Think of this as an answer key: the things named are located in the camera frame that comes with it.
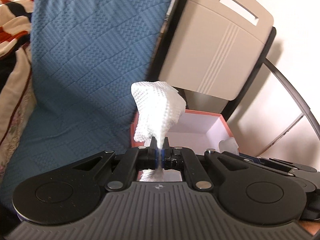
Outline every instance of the cardboard box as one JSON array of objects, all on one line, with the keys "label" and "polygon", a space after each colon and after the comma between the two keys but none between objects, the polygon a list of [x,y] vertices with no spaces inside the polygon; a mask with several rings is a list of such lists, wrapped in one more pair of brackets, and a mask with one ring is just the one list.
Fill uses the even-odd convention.
[{"label": "cardboard box", "polygon": [[[138,115],[131,125],[131,146],[144,145],[133,140],[138,124]],[[218,149],[220,141],[233,137],[230,128],[221,114],[186,110],[179,122],[166,135],[170,146],[181,146],[192,149],[196,154],[204,155],[208,148]]]}]

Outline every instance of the gray ribbed plate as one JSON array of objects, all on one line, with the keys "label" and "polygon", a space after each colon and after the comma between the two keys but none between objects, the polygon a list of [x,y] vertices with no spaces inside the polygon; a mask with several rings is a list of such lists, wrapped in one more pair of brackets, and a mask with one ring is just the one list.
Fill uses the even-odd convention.
[{"label": "gray ribbed plate", "polygon": [[226,214],[209,193],[186,182],[133,182],[108,193],[87,217],[63,226],[21,223],[7,240],[308,240],[297,223],[255,227]]}]

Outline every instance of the white cloth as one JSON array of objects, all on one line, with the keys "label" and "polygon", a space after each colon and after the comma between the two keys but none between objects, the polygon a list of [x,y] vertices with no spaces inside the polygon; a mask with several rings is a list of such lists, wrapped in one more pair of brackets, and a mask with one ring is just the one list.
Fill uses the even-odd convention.
[{"label": "white cloth", "polygon": [[143,170],[141,179],[143,182],[161,182],[164,181],[164,169]]},{"label": "white cloth", "polygon": [[144,142],[154,136],[162,149],[166,133],[185,112],[186,102],[176,89],[161,81],[134,83],[131,93],[139,111],[133,139]]}]

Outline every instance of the blue quilted blanket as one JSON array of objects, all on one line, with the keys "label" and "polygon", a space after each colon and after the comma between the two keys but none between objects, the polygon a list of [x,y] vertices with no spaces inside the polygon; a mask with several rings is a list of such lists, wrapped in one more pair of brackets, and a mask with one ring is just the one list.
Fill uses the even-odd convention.
[{"label": "blue quilted blanket", "polygon": [[12,156],[0,201],[23,180],[102,150],[124,153],[171,0],[36,0],[32,71],[37,107]]}]

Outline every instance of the person's hand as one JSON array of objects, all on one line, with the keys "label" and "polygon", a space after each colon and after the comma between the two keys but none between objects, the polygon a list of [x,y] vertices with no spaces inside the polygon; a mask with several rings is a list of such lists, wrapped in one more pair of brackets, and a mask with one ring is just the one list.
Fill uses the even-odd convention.
[{"label": "person's hand", "polygon": [[312,235],[314,235],[320,229],[319,222],[299,221],[299,224]]}]

